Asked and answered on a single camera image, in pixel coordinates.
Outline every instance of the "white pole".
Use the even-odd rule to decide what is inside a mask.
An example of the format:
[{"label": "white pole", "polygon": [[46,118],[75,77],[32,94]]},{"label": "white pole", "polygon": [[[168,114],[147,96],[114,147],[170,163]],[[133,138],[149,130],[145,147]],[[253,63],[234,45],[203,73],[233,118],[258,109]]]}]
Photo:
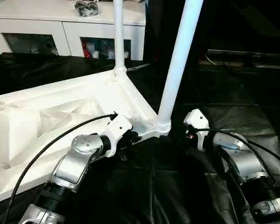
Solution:
[{"label": "white pole", "polygon": [[115,26],[115,71],[125,72],[125,58],[123,45],[123,0],[114,0],[114,26]]},{"label": "white pole", "polygon": [[157,116],[160,129],[171,127],[171,114],[187,62],[203,0],[186,0]]}]

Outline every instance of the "white cabinet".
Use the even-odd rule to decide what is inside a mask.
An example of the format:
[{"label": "white cabinet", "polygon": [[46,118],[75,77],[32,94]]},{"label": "white cabinet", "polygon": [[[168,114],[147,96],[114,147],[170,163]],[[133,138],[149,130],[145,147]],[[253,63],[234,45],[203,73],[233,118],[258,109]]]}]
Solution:
[{"label": "white cabinet", "polygon": [[70,55],[62,23],[38,20],[0,19],[0,52],[25,53],[33,50],[34,47],[25,42],[26,35],[34,35],[35,40],[39,39],[38,46],[52,42],[51,45],[55,45],[58,55]]},{"label": "white cabinet", "polygon": [[[51,49],[61,56],[84,56],[82,43],[96,48],[108,43],[110,49],[98,49],[100,58],[108,58],[106,52],[112,52],[114,39],[113,3],[100,2],[99,14],[91,17],[79,16],[74,4],[68,0],[0,1],[0,52],[47,54]],[[123,24],[126,55],[142,60],[145,3],[125,1]]]}]

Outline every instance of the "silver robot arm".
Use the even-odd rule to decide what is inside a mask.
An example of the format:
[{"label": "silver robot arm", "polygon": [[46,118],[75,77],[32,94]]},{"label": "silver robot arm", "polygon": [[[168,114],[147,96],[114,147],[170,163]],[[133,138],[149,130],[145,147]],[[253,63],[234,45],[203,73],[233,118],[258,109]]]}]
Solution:
[{"label": "silver robot arm", "polygon": [[[198,109],[189,112],[184,123],[197,129],[209,128],[208,120]],[[197,132],[198,150],[205,150],[203,143],[208,134],[209,131]],[[280,189],[276,188],[273,177],[268,174],[268,170],[259,161],[256,154],[243,143],[246,143],[247,140],[240,134],[232,134],[238,136],[242,141],[217,132],[213,135],[212,146],[214,148],[220,147],[227,153],[232,165],[222,160],[225,169],[233,171],[231,172],[233,178],[237,180],[238,187],[249,203],[254,219],[260,223],[280,219]]]},{"label": "silver robot arm", "polygon": [[63,224],[62,210],[66,198],[78,191],[89,164],[113,156],[118,141],[131,129],[132,124],[118,115],[101,135],[75,137],[69,151],[57,163],[36,202],[29,205],[19,224]]}]

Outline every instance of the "cabinet door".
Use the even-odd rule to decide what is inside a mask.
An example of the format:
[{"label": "cabinet door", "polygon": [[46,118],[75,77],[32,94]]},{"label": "cabinet door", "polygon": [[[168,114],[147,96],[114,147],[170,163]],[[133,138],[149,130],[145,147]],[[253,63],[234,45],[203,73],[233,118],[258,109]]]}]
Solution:
[{"label": "cabinet door", "polygon": [[70,55],[62,22],[0,19],[0,52]]},{"label": "cabinet door", "polygon": [[[114,25],[63,22],[63,27],[72,56],[114,57]],[[125,57],[142,60],[144,35],[144,26],[124,25]]]}]

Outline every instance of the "black tablecloth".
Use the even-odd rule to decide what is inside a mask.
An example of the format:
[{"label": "black tablecloth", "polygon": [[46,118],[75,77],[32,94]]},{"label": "black tablecloth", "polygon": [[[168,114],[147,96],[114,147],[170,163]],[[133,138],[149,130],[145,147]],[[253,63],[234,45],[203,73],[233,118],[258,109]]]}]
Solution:
[{"label": "black tablecloth", "polygon": [[[127,62],[127,67],[139,62]],[[2,54],[0,94],[106,71],[114,61]],[[151,64],[128,76],[155,111],[167,68]],[[205,153],[184,141],[183,119],[199,108],[216,128],[244,135],[280,155],[280,70],[203,66],[186,68],[168,137],[152,138],[93,164],[66,212],[67,223],[237,223],[226,183]],[[259,151],[280,185],[280,164]],[[37,188],[19,194],[18,221]],[[0,202],[0,220],[7,201]]]}]

